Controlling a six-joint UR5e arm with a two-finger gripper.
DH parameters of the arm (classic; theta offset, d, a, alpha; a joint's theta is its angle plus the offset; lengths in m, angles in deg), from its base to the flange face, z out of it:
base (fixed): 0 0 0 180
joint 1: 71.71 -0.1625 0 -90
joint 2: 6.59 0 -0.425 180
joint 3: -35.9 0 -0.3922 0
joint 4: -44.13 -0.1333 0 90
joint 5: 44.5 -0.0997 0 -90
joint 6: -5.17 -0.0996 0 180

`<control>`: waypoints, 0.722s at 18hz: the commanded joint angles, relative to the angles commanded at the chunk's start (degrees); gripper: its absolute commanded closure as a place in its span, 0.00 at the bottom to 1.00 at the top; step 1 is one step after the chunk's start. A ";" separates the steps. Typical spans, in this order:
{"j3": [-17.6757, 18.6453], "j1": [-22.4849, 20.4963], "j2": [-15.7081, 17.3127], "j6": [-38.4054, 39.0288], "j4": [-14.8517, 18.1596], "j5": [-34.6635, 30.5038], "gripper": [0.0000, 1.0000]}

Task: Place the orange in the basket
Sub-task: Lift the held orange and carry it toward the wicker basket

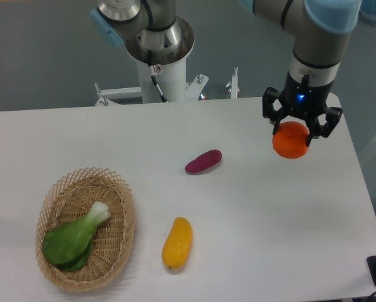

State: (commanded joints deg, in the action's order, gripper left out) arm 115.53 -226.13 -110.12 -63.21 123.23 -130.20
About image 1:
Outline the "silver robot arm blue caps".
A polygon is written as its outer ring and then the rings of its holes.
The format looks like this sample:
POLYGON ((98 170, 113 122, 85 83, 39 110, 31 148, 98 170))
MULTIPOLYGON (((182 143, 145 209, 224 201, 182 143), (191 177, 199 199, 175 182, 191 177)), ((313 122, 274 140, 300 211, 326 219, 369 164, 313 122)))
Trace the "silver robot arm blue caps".
MULTIPOLYGON (((269 87, 262 114, 282 129, 288 116, 305 122, 306 143, 328 137, 342 109, 326 103, 341 60, 356 26, 360 1, 243 1, 255 15, 295 37, 292 60, 282 91, 269 87)), ((97 30, 108 41, 124 45, 137 64, 145 103, 198 99, 206 78, 186 80, 186 58, 195 37, 176 14, 174 1, 98 1, 90 12, 97 30)))

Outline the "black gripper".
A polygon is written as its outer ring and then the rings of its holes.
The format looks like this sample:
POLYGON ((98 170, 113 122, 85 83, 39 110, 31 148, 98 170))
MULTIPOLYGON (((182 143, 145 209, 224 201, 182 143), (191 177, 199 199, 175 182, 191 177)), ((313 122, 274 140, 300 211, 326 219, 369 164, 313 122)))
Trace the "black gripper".
POLYGON ((339 123, 343 110, 339 107, 327 107, 326 100, 333 82, 323 86, 311 86, 310 81, 297 82, 289 73, 285 87, 281 94, 272 87, 267 87, 262 96, 262 114, 273 126, 272 135, 276 135, 280 123, 286 118, 286 112, 296 118, 304 118, 309 130, 306 146, 309 147, 313 139, 327 138, 339 123), (279 110, 274 107, 275 101, 282 106, 279 110), (321 125, 319 117, 325 116, 325 124, 321 125))

